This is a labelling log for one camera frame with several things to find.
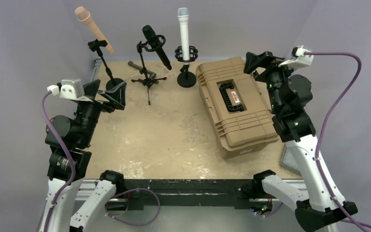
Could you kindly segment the black microphone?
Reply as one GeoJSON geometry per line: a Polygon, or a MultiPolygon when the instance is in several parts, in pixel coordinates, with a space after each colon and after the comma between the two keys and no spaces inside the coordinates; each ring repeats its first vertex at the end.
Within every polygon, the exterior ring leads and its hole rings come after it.
{"type": "Polygon", "coordinates": [[[171,70],[171,63],[163,50],[163,45],[165,44],[165,37],[163,35],[157,35],[150,25],[145,25],[142,28],[143,35],[147,40],[147,44],[150,46],[150,49],[146,46],[148,52],[156,52],[163,65],[171,70]]]}

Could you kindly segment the white microphone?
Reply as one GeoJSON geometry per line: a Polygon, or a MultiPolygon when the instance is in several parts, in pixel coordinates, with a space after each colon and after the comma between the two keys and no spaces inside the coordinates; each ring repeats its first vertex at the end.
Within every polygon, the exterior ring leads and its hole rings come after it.
{"type": "Polygon", "coordinates": [[[183,54],[183,61],[190,61],[190,48],[189,48],[189,35],[188,35],[188,22],[189,11],[187,8],[179,8],[177,11],[177,18],[180,26],[181,47],[183,54]]]}

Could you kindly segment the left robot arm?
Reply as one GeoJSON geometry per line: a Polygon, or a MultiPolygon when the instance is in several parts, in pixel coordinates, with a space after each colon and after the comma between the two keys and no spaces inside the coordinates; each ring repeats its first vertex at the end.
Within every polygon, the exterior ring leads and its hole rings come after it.
{"type": "Polygon", "coordinates": [[[80,79],[63,79],[47,88],[40,105],[46,121],[45,143],[52,151],[48,167],[48,193],[40,225],[42,232],[82,231],[87,216],[78,215],[75,226],[71,216],[78,190],[86,175],[95,127],[102,112],[124,110],[127,83],[120,78],[100,89],[100,80],[83,84],[80,79]],[[44,107],[48,96],[59,96],[77,103],[74,118],[58,115],[49,118],[44,107]]]}

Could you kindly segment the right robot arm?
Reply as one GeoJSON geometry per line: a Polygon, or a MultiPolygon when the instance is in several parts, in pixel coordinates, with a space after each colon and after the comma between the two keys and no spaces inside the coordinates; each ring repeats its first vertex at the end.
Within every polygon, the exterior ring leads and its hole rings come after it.
{"type": "Polygon", "coordinates": [[[322,138],[317,136],[304,109],[313,98],[312,84],[295,71],[310,66],[313,59],[314,53],[302,46],[292,50],[290,59],[276,57],[269,51],[246,54],[246,74],[263,68],[254,79],[267,86],[273,126],[293,155],[306,186],[302,192],[266,170],[254,175],[250,190],[253,196],[279,199],[294,212],[304,231],[331,232],[335,223],[357,213],[357,206],[347,201],[335,185],[320,152],[322,138]]]}

